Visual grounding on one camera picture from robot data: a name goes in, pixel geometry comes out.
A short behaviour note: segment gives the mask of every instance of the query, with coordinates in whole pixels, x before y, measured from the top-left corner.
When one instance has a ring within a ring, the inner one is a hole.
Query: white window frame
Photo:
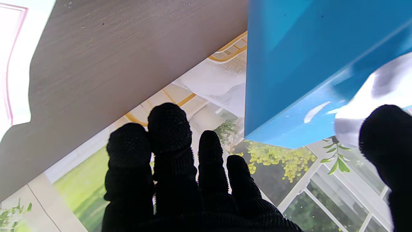
[[[338,221],[338,219],[307,189],[307,185],[309,184],[312,176],[317,172],[321,165],[325,165],[325,167],[330,170],[334,164],[334,162],[320,163],[322,159],[330,157],[330,154],[326,154],[326,149],[323,148],[327,145],[328,143],[321,140],[307,146],[307,148],[317,156],[317,159],[278,205],[278,209],[284,213],[295,197],[302,192],[305,192],[332,219],[332,221],[342,229],[342,231],[348,232],[347,229]],[[359,229],[359,232],[365,231],[372,217],[374,217],[386,230],[392,231],[393,226],[389,207],[383,200],[385,194],[389,191],[387,186],[384,187],[380,194],[377,194],[372,187],[370,187],[369,184],[355,172],[342,173],[337,170],[333,173],[333,175],[335,175],[335,177],[369,211],[366,219],[363,221],[362,226]]]

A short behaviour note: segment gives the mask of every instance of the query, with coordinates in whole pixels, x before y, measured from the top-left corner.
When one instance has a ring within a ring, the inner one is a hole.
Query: green grass
[[[103,199],[108,161],[106,147],[102,147],[53,184],[69,209],[90,232],[99,229],[108,204]]]
[[[17,224],[15,232],[33,232],[33,230],[27,225],[26,221],[22,220]]]

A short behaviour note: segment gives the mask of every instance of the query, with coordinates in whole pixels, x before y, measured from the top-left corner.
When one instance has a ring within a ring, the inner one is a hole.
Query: yellow trim
[[[149,102],[149,99],[146,100],[150,107],[153,108],[153,105]]]
[[[243,32],[240,36],[236,37],[235,39],[233,39],[232,41],[230,41],[228,44],[226,44],[225,46],[223,46],[222,48],[220,48],[216,53],[220,53],[220,52],[226,51],[230,46],[232,46],[233,44],[235,44],[237,41],[243,39],[243,37],[245,37],[247,34],[248,34],[248,31]]]
[[[124,115],[127,120],[131,121],[132,123],[139,123],[142,126],[147,126],[147,123],[144,123],[140,120],[138,120],[135,116],[133,116],[133,114],[131,114],[130,112]]]
[[[170,94],[169,94],[168,92],[166,92],[166,90],[162,89],[162,91],[164,92],[164,94],[166,94],[166,96],[167,96],[174,104],[177,104],[177,103],[172,99],[172,97],[170,96]]]
[[[192,98],[194,98],[196,94],[192,93],[189,95],[187,98],[183,99],[183,101],[179,102],[177,105],[181,107],[182,105],[186,104],[188,101],[190,101]]]
[[[221,58],[221,59],[216,58],[216,57],[214,57],[214,56],[209,56],[209,59],[211,59],[211,60],[213,60],[213,61],[215,61],[215,62],[218,62],[218,63],[224,63],[224,62],[227,62],[227,61],[233,59],[234,57],[236,57],[237,55],[241,54],[242,52],[246,51],[247,48],[248,48],[248,46],[246,45],[246,46],[244,46],[243,48],[235,51],[235,52],[232,53],[231,55],[229,55],[229,56],[227,56],[227,57],[224,57],[224,58]]]

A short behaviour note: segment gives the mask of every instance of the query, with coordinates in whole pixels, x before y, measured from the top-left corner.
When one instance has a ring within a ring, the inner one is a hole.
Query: glass pane
[[[296,196],[284,216],[306,232],[339,231],[339,227],[305,192]]]
[[[368,215],[368,211],[356,197],[322,165],[311,178],[307,189],[349,231],[356,232]]]
[[[370,220],[365,232],[388,232],[374,217]]]
[[[357,149],[351,151],[339,150],[350,161],[347,165],[351,170],[358,174],[378,195],[385,187],[385,183],[378,176],[376,168],[367,159],[363,157]]]
[[[243,140],[231,152],[243,156],[255,182],[276,206],[316,160],[307,147],[288,149],[249,140]]]

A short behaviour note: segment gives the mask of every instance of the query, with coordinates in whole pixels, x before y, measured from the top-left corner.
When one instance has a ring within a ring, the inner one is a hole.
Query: pink line
[[[9,97],[9,80],[8,80],[9,65],[10,65],[10,59],[12,58],[12,53],[13,53],[13,50],[14,50],[14,46],[16,45],[17,38],[19,37],[19,34],[20,34],[21,28],[23,26],[24,20],[26,19],[28,8],[9,5],[9,4],[5,4],[5,3],[2,3],[2,5],[15,7],[15,8],[20,8],[23,11],[23,17],[21,18],[20,26],[19,26],[19,29],[17,30],[17,34],[16,34],[16,37],[14,39],[14,43],[13,43],[13,46],[12,46],[12,50],[10,51],[9,60],[7,61],[7,67],[6,67],[6,97],[7,97],[6,111],[7,111],[8,115],[10,116],[10,125],[13,125],[13,112],[12,112],[12,107],[11,107],[11,104],[10,104],[10,97]]]

